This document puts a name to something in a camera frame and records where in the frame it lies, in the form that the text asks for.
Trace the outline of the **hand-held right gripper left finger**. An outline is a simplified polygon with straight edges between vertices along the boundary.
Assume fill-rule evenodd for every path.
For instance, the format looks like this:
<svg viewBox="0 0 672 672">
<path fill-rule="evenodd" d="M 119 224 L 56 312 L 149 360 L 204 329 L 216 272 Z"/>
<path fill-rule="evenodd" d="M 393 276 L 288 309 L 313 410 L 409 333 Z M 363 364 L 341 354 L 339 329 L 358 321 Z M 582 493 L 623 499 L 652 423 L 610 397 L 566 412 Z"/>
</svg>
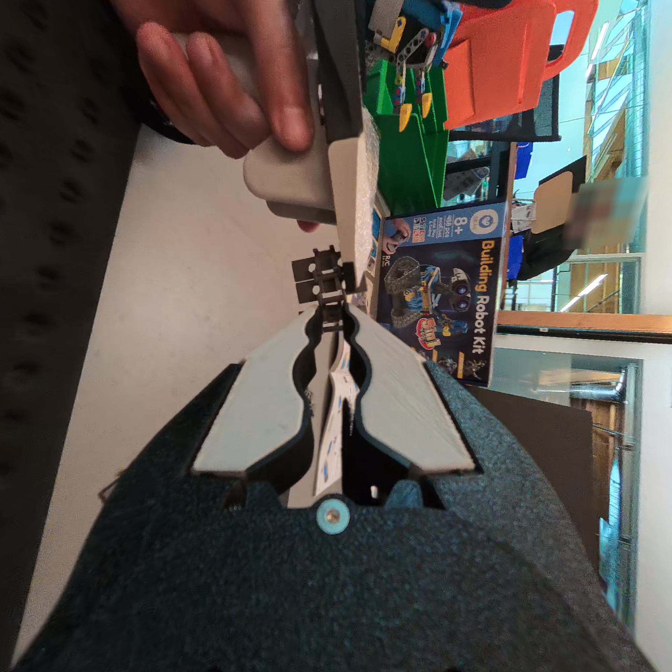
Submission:
<svg viewBox="0 0 672 672">
<path fill-rule="evenodd" d="M 306 395 L 322 338 L 319 307 L 304 310 L 240 365 L 194 460 L 194 473 L 301 478 L 315 440 Z"/>
</svg>

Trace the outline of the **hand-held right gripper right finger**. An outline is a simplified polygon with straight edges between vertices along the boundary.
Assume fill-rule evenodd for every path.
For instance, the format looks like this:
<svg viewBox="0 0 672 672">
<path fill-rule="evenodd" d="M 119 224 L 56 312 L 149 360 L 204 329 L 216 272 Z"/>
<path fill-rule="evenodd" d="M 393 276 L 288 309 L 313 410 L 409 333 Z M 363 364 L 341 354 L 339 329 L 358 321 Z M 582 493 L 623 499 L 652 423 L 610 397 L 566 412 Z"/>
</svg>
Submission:
<svg viewBox="0 0 672 672">
<path fill-rule="evenodd" d="M 476 461 L 426 360 L 360 309 L 343 307 L 355 426 L 371 446 L 418 476 L 471 473 Z"/>
</svg>

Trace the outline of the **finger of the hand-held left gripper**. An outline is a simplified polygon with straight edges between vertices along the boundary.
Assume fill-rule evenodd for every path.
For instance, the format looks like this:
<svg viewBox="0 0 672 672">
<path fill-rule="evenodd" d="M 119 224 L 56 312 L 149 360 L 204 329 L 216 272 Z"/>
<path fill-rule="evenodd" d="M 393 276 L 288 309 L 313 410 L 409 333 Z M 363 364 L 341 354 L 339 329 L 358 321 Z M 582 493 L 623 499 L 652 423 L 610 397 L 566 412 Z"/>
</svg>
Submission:
<svg viewBox="0 0 672 672">
<path fill-rule="evenodd" d="M 341 259 L 355 263 L 358 293 L 365 285 L 374 209 L 368 195 L 364 134 L 332 142 L 327 156 Z"/>
</svg>

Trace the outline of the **blue toy robot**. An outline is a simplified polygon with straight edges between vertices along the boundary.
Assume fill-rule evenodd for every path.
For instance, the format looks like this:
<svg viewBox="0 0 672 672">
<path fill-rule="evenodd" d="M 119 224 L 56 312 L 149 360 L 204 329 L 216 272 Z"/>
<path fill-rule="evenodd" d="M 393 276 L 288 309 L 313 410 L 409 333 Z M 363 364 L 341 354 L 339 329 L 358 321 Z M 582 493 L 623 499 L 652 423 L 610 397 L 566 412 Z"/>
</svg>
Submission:
<svg viewBox="0 0 672 672">
<path fill-rule="evenodd" d="M 424 120 L 432 111 L 429 72 L 445 69 L 463 13 L 452 1 L 366 1 L 365 74 L 379 61 L 394 68 L 392 111 L 404 132 L 417 107 Z"/>
</svg>

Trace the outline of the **short grey track segment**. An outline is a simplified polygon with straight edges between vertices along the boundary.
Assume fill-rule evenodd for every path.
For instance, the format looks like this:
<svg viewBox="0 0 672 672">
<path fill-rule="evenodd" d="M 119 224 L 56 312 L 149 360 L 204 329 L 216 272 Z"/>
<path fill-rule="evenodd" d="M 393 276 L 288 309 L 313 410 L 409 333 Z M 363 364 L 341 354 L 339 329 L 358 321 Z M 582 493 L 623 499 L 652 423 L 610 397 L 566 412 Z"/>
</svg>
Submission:
<svg viewBox="0 0 672 672">
<path fill-rule="evenodd" d="M 313 250 L 313 256 L 292 262 L 296 295 L 300 306 L 316 304 L 321 311 L 323 331 L 343 330 L 343 307 L 356 292 L 354 262 L 341 259 L 333 245 Z"/>
</svg>

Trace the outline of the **grey desk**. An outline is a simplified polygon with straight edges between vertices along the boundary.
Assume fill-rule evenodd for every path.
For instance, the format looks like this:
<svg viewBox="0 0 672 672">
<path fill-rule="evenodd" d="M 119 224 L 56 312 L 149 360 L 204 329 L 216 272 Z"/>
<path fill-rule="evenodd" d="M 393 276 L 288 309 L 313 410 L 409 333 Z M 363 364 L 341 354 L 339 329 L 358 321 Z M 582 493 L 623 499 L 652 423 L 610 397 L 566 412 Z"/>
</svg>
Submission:
<svg viewBox="0 0 672 672">
<path fill-rule="evenodd" d="M 291 262 L 339 247 L 274 216 L 242 161 L 142 127 L 10 667 L 55 606 L 111 483 L 214 376 L 298 315 Z"/>
</svg>

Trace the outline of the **person's left hand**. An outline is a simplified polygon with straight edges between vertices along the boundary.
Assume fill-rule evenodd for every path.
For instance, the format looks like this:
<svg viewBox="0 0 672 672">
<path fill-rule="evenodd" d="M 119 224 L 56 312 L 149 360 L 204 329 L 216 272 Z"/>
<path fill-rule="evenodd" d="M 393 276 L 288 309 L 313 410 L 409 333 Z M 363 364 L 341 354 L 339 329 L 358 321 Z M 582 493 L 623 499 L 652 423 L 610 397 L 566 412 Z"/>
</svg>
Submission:
<svg viewBox="0 0 672 672">
<path fill-rule="evenodd" d="M 111 1 L 134 37 L 159 109 L 196 145 L 244 157 L 273 135 L 307 150 L 313 117 L 305 56 L 287 1 Z M 260 102 L 241 87 L 214 35 L 251 46 Z"/>
</svg>

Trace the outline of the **green plastic bin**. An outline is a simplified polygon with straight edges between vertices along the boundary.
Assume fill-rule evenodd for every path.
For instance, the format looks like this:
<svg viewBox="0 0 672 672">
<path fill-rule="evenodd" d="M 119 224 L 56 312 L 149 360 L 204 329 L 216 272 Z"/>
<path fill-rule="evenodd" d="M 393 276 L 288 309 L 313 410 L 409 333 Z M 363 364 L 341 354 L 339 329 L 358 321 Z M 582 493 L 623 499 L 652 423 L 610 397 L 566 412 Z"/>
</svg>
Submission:
<svg viewBox="0 0 672 672">
<path fill-rule="evenodd" d="M 449 131 L 446 87 L 441 69 L 431 69 L 426 91 L 432 93 L 432 108 L 422 118 L 421 106 L 412 105 L 403 131 L 394 114 L 396 70 L 379 59 L 369 71 L 363 97 L 380 133 L 378 189 L 391 214 L 429 212 L 441 207 L 448 156 Z"/>
</svg>

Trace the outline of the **instruction booklet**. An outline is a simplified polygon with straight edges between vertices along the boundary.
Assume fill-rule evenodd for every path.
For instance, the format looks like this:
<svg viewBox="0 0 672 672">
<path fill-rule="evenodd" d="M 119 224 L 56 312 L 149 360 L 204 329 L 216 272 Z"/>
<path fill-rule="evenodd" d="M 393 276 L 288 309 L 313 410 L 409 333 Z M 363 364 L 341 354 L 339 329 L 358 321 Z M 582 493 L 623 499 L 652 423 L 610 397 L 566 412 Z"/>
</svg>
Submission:
<svg viewBox="0 0 672 672">
<path fill-rule="evenodd" d="M 341 482 L 344 408 L 348 407 L 350 413 L 354 412 L 359 392 L 359 387 L 350 371 L 351 347 L 341 332 L 337 346 L 336 357 L 327 379 L 328 392 L 331 396 L 318 447 L 314 491 L 317 499 Z"/>
</svg>

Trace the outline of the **dark blue robot kit box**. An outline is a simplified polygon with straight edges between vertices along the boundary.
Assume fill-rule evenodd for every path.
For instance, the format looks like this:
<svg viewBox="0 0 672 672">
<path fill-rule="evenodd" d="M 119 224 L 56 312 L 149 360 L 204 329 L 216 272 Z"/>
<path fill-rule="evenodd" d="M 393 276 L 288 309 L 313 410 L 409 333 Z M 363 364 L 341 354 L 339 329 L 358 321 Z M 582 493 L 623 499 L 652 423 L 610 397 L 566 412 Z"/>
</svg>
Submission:
<svg viewBox="0 0 672 672">
<path fill-rule="evenodd" d="M 374 319 L 463 384 L 491 383 L 508 223 L 503 200 L 381 224 Z"/>
</svg>

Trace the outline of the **orange chair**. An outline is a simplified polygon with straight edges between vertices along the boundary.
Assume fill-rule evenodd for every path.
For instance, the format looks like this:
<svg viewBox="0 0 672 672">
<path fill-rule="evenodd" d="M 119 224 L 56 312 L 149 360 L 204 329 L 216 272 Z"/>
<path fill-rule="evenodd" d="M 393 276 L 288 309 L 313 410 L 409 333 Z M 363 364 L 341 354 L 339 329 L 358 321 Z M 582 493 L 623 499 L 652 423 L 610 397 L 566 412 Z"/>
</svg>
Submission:
<svg viewBox="0 0 672 672">
<path fill-rule="evenodd" d="M 445 54 L 445 129 L 531 110 L 545 81 L 582 53 L 598 1 L 496 1 L 495 8 L 460 2 L 463 16 Z M 558 15 L 573 13 L 562 52 L 549 60 Z"/>
</svg>

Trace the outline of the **wooden pillar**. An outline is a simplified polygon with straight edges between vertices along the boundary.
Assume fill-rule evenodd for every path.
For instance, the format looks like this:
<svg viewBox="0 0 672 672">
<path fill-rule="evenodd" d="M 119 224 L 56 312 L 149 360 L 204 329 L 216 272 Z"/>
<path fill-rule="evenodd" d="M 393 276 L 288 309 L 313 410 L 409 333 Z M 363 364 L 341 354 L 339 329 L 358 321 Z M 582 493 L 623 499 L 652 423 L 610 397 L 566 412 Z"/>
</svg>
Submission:
<svg viewBox="0 0 672 672">
<path fill-rule="evenodd" d="M 608 331 L 671 336 L 671 315 L 499 311 L 498 328 Z"/>
</svg>

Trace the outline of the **black perforated pad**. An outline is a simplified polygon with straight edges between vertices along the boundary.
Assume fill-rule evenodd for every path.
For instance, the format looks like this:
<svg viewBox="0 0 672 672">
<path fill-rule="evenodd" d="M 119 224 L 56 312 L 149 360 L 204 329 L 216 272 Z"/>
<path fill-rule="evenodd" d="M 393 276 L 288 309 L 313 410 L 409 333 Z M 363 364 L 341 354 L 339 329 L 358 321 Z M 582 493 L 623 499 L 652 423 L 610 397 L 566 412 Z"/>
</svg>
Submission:
<svg viewBox="0 0 672 672">
<path fill-rule="evenodd" d="M 139 124 L 108 1 L 1 2 L 1 659 L 20 631 Z"/>
</svg>

